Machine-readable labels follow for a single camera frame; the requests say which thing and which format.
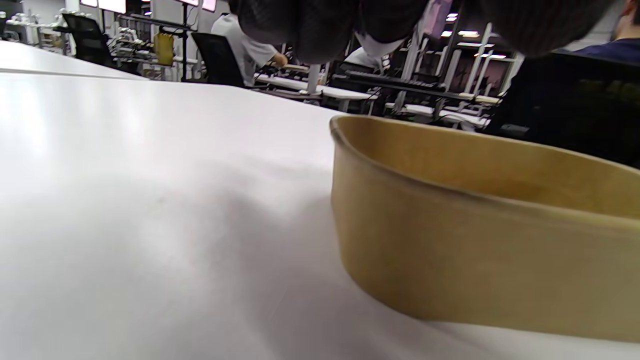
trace white desk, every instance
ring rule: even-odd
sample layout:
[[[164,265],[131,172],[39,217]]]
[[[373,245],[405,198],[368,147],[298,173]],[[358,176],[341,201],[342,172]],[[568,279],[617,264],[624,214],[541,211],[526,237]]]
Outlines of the white desk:
[[[422,322],[362,292],[333,230],[336,111],[214,85],[0,83],[3,359],[640,357]]]
[[[394,107],[394,103],[388,102],[385,104],[385,106],[387,107],[387,109],[392,109]],[[430,106],[423,106],[423,105],[406,104],[403,108],[403,112],[415,114],[415,115],[433,116],[433,108]],[[449,117],[447,117],[448,121],[455,122],[456,121],[455,118],[458,117],[459,119],[467,121],[475,126],[484,126],[486,125],[486,122],[487,122],[487,119],[469,115],[469,114],[457,113],[455,111],[442,110],[440,112],[441,117],[446,115],[450,115]]]
[[[285,79],[285,78],[276,78],[269,77],[265,74],[258,76],[259,81],[265,82],[267,84],[282,86],[285,88],[290,88],[293,90],[306,90],[307,83],[304,81],[298,81],[293,79]],[[322,92],[323,95],[328,97],[333,97],[334,99],[338,99],[340,101],[339,109],[340,111],[346,112],[349,108],[349,101],[351,100],[368,100],[373,101],[378,98],[376,95],[365,94],[362,92],[355,92],[351,90],[332,88],[330,86],[318,85],[317,90]]]
[[[475,96],[474,94],[470,94],[468,92],[461,92],[460,96],[468,97],[469,100],[475,97],[477,102],[481,102],[489,105],[496,105],[498,102],[500,102],[500,99],[497,97],[484,96],[484,95]]]
[[[17,42],[0,41],[0,72],[148,80]]]

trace person's hand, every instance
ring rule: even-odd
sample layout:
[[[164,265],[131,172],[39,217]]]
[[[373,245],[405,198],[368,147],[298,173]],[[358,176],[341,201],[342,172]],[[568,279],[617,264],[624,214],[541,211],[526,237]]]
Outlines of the person's hand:
[[[289,63],[289,59],[283,54],[277,53],[273,55],[273,62],[276,63],[277,67],[285,67]]]
[[[242,0],[238,17],[250,37],[292,44],[300,60],[318,64],[340,56],[354,31],[367,53],[390,53],[411,35],[428,1]],[[583,37],[615,0],[466,1],[481,5],[514,50],[538,56]]]

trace dark hair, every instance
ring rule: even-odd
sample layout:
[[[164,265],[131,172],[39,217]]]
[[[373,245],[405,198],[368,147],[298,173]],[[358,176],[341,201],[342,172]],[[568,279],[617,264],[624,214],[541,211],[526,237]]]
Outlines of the dark hair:
[[[232,14],[238,14],[238,6],[240,5],[240,0],[228,0],[229,3],[229,12]]]

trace paper bowl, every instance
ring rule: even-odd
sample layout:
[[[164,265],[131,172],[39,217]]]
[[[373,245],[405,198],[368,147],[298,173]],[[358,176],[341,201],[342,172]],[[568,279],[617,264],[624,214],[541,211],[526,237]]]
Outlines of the paper bowl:
[[[342,262],[404,314],[640,342],[640,172],[544,145],[331,120]]]

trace white shirt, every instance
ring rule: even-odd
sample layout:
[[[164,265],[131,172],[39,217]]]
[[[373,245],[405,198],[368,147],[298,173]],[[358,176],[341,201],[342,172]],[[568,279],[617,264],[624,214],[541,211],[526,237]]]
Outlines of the white shirt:
[[[246,86],[253,86],[255,71],[265,66],[277,53],[275,47],[257,42],[243,33],[238,17],[234,14],[216,20],[211,33],[227,38]]]
[[[363,47],[359,47],[353,51],[346,59],[344,59],[344,61],[352,64],[372,67],[376,70],[380,70],[382,68],[382,59],[375,58],[367,54]]]

